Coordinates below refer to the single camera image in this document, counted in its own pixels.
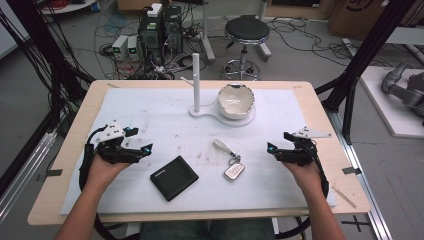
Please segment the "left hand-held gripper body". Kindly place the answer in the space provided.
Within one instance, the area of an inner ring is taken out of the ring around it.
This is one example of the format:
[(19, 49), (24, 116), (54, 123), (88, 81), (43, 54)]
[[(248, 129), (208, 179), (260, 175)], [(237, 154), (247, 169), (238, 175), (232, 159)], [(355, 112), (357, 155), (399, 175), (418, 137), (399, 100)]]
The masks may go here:
[(122, 128), (116, 121), (106, 124), (93, 131), (88, 139), (87, 144), (91, 143), (92, 138), (99, 134), (95, 139), (97, 144), (97, 153), (103, 160), (115, 163), (138, 163), (142, 156), (140, 150), (126, 149), (122, 146), (122, 142), (126, 138), (124, 128)]

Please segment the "person's right hand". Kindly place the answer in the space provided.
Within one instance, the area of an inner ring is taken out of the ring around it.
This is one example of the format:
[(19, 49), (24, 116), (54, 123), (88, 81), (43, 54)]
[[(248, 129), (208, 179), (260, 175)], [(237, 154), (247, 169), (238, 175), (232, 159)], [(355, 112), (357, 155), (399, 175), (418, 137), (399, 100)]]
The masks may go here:
[(292, 163), (284, 163), (284, 166), (292, 173), (305, 196), (313, 196), (322, 192), (321, 178), (315, 164), (311, 163), (301, 167)]

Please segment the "person's left hand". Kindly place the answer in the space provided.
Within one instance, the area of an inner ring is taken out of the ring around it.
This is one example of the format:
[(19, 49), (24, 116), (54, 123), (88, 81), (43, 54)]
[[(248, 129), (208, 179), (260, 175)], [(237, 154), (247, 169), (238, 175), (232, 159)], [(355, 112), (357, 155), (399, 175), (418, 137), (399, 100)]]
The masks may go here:
[(114, 179), (129, 166), (129, 163), (111, 164), (96, 154), (92, 161), (84, 189), (104, 193)]

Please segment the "white foam mat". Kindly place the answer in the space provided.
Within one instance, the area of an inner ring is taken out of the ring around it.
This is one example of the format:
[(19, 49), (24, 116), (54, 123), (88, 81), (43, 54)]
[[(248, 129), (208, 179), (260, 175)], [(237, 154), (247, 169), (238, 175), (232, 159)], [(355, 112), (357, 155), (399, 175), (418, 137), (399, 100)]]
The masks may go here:
[[(138, 134), (126, 139), (125, 147), (153, 147), (150, 156), (124, 170), (107, 188), (99, 212), (305, 208), (305, 199), (290, 172), (267, 152), (268, 142), (292, 148), (284, 132), (306, 125), (294, 92), (260, 89), (254, 95), (254, 120), (244, 127), (228, 127), (211, 117), (191, 117), (190, 89), (110, 89), (93, 126), (116, 121), (123, 127), (136, 127)], [(236, 180), (224, 176), (230, 155), (217, 149), (214, 139), (241, 156), (245, 170)], [(177, 156), (182, 156), (199, 178), (167, 201), (150, 175)]]

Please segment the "wooden table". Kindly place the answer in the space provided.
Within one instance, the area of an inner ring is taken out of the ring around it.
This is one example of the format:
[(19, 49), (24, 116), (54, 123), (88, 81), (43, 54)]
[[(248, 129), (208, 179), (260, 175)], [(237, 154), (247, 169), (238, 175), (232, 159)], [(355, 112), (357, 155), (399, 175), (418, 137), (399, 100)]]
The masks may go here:
[[(248, 81), (253, 90), (291, 90), (299, 101), (300, 110), (306, 123), (314, 129), (330, 132), (330, 138), (321, 138), (318, 154), (329, 178), (330, 188), (337, 187), (356, 205), (352, 208), (335, 193), (337, 205), (332, 208), (335, 214), (362, 214), (370, 210), (370, 204), (355, 174), (345, 175), (343, 168), (352, 167), (345, 151), (327, 117), (312, 85), (306, 81)], [(66, 190), (71, 183), (71, 171), (77, 166), (78, 154), (83, 150), (85, 139), (94, 123), (101, 104), (110, 89), (186, 89), (188, 85), (179, 80), (99, 80), (94, 82), (83, 100), (82, 106), (71, 124), (68, 135), (58, 152), (53, 168), (63, 169), (61, 176), (49, 177), (35, 200), (27, 221), (32, 226), (58, 225), (66, 216), (59, 213), (65, 201)], [(271, 208), (269, 210), (193, 210), (180, 213), (122, 213), (103, 214), (106, 222), (141, 222), (166, 220), (201, 220), (245, 217), (286, 217), (305, 215), (300, 208)]]

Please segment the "white eggshell-shaped bowl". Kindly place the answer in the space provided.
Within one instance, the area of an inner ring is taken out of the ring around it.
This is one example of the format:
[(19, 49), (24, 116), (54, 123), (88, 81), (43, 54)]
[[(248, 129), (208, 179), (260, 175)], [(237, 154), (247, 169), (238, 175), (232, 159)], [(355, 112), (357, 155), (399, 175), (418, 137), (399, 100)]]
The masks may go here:
[(217, 95), (219, 112), (231, 120), (246, 118), (253, 110), (255, 97), (253, 91), (244, 84), (228, 84)]

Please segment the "thin wooden stick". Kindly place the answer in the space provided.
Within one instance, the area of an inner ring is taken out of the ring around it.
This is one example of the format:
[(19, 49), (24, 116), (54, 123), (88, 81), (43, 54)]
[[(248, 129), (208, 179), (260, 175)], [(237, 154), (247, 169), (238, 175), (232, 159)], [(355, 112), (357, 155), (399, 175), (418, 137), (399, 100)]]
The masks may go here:
[(344, 199), (352, 208), (356, 209), (357, 205), (347, 196), (345, 195), (341, 190), (339, 190), (337, 187), (332, 186), (332, 189), (335, 193), (337, 193), (342, 199)]

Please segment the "white stand with pole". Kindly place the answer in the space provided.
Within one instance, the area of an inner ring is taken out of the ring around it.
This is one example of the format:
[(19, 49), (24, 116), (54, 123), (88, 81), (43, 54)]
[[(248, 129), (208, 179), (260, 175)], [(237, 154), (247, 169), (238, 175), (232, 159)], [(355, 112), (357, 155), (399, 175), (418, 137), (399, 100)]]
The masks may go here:
[(223, 125), (229, 126), (229, 127), (243, 127), (248, 124), (250, 124), (256, 114), (256, 108), (254, 104), (254, 108), (252, 112), (244, 119), (240, 120), (231, 120), (229, 118), (224, 117), (218, 110), (218, 104), (217, 104), (217, 95), (215, 100), (208, 105), (201, 105), (200, 104), (200, 57), (198, 53), (192, 54), (192, 80), (187, 80), (184, 77), (182, 77), (182, 80), (188, 83), (193, 87), (193, 97), (194, 97), (194, 105), (189, 109), (189, 113), (194, 118), (201, 118), (201, 117), (211, 117), (220, 122)]

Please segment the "black tape cross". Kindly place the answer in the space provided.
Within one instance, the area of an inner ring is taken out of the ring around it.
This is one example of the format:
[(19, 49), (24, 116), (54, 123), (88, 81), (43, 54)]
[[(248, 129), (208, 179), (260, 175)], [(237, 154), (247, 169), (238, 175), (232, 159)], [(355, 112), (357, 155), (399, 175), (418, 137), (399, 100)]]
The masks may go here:
[(357, 232), (362, 232), (365, 227), (371, 226), (368, 221), (360, 220), (356, 215), (352, 215), (350, 219), (343, 219), (341, 224), (352, 226)]

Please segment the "white base board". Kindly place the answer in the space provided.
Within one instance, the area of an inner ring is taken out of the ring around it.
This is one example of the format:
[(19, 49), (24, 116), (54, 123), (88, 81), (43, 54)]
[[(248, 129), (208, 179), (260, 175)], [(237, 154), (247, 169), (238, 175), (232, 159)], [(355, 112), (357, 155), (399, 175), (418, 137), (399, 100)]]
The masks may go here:
[(424, 118), (381, 90), (383, 79), (390, 71), (389, 67), (369, 66), (361, 76), (361, 83), (392, 136), (424, 139)]

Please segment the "person's legs in jeans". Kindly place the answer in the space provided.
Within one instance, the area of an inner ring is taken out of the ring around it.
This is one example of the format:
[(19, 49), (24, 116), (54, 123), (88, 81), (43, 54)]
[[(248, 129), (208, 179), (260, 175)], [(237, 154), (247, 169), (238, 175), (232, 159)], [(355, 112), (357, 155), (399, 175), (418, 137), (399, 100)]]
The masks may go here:
[(140, 240), (275, 240), (270, 218), (144, 223)]

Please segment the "black round stool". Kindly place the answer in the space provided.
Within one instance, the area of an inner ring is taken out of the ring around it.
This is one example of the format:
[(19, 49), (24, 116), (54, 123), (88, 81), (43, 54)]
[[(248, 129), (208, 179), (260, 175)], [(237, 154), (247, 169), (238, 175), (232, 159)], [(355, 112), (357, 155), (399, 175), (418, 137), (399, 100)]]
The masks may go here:
[(225, 64), (222, 75), (230, 80), (260, 80), (260, 69), (247, 59), (247, 53), (248, 47), (258, 46), (263, 37), (261, 22), (253, 15), (242, 15), (226, 23), (225, 36), (229, 40), (227, 49), (234, 44), (241, 44), (242, 49), (238, 59), (232, 59)]

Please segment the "white box on computer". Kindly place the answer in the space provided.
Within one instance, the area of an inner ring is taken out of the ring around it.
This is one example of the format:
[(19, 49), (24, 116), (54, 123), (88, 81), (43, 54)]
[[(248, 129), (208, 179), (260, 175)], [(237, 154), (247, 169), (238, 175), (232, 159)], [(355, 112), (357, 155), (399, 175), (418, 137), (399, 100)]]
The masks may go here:
[(149, 10), (147, 11), (148, 17), (158, 17), (159, 13), (162, 10), (162, 5), (160, 3), (153, 3)]

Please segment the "round white table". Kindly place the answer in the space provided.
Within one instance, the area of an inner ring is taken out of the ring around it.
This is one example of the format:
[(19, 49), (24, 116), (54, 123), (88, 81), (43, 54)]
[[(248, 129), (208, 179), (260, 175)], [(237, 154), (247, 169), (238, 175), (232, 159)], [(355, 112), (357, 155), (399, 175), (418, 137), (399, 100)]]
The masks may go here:
[(71, 1), (67, 2), (66, 6), (52, 7), (46, 3), (41, 12), (45, 15), (70, 13), (77, 10), (90, 9), (92, 12), (99, 12), (101, 10), (98, 0), (85, 0), (84, 3), (73, 4)]

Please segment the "cardboard box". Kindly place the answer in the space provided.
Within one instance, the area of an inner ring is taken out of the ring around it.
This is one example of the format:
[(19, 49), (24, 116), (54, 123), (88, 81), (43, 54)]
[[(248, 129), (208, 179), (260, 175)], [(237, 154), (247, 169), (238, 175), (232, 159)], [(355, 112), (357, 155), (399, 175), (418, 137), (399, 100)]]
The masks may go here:
[(328, 20), (330, 35), (365, 40), (392, 0), (335, 0)]

